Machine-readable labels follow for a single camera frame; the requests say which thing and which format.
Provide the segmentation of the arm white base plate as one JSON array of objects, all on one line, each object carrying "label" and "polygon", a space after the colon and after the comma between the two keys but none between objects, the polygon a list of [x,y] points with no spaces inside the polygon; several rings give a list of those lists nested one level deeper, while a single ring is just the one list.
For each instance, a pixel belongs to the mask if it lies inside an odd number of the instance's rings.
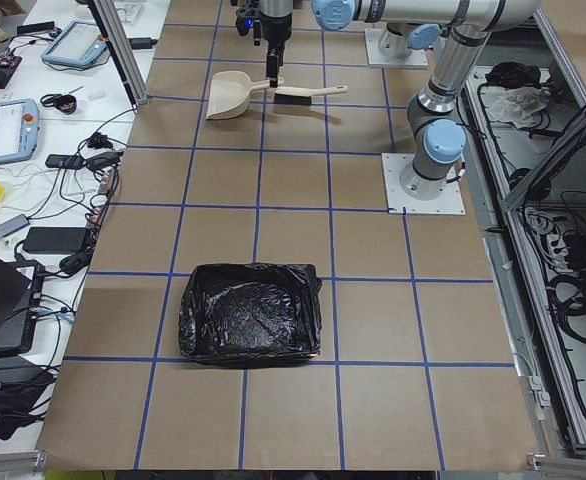
[{"label": "arm white base plate", "polygon": [[407,37],[396,25],[391,25],[391,29],[368,28],[364,34],[370,67],[413,70],[425,70],[428,67],[425,51],[410,48]]},{"label": "arm white base plate", "polygon": [[414,154],[384,153],[381,159],[390,214],[463,216],[466,213],[454,167],[444,179],[432,181],[414,171]]}]

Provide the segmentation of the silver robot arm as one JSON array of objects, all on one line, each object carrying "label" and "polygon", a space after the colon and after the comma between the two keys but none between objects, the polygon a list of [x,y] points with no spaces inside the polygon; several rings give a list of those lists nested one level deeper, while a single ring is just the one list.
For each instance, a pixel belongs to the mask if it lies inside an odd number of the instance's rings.
[{"label": "silver robot arm", "polygon": [[[235,26],[240,36],[253,34],[254,44],[267,42],[267,57],[273,59],[285,51],[292,34],[292,1],[233,1],[236,8]],[[311,9],[318,25],[326,30],[341,30],[350,22],[361,20],[377,23],[382,20],[384,1],[313,1]],[[381,30],[378,50],[393,58],[402,58],[414,50],[431,46],[440,35],[440,26],[433,23],[388,21]]]},{"label": "silver robot arm", "polygon": [[442,193],[466,145],[464,130],[450,114],[472,67],[493,32],[518,26],[539,5],[528,0],[312,2],[315,20],[325,30],[342,30],[354,21],[384,22],[410,50],[423,50],[442,28],[448,31],[428,84],[407,110],[416,153],[400,184],[409,196],[432,200]]}]

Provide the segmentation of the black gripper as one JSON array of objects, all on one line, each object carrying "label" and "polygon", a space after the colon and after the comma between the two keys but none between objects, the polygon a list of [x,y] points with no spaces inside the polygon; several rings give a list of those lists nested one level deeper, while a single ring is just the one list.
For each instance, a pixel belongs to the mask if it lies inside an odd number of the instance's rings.
[{"label": "black gripper", "polygon": [[271,88],[277,88],[280,83],[279,72],[283,65],[285,44],[292,34],[292,17],[291,13],[276,17],[260,14],[262,38],[268,47],[266,78]]},{"label": "black gripper", "polygon": [[252,34],[254,46],[261,44],[261,25],[258,3],[236,3],[235,27],[240,37]]}]

